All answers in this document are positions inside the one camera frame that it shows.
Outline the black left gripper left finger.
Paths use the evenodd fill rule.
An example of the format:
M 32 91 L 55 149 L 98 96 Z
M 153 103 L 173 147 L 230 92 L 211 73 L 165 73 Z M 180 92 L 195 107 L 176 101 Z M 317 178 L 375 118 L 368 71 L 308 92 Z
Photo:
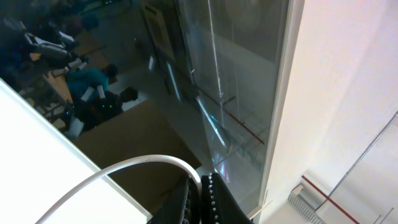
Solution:
M 192 178 L 177 182 L 149 224 L 199 224 L 199 194 Z

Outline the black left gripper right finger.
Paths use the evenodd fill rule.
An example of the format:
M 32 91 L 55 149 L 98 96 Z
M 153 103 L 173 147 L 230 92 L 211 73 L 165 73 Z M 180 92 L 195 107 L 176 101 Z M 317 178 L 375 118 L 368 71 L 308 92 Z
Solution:
M 201 177 L 202 224 L 252 224 L 218 173 Z

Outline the white partition board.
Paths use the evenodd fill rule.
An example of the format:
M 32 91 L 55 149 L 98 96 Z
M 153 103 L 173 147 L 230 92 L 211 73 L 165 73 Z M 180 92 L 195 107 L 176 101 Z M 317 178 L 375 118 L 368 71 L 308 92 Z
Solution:
M 35 223 L 99 169 L 1 82 L 1 223 Z M 68 199 L 47 223 L 146 223 L 150 214 L 109 178 Z

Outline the glass door panel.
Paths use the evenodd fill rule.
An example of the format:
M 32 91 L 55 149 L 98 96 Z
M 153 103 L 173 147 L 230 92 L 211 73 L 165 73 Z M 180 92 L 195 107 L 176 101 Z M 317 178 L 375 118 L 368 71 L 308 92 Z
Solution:
M 303 7 L 299 0 L 177 2 L 210 170 L 250 218 L 268 195 Z

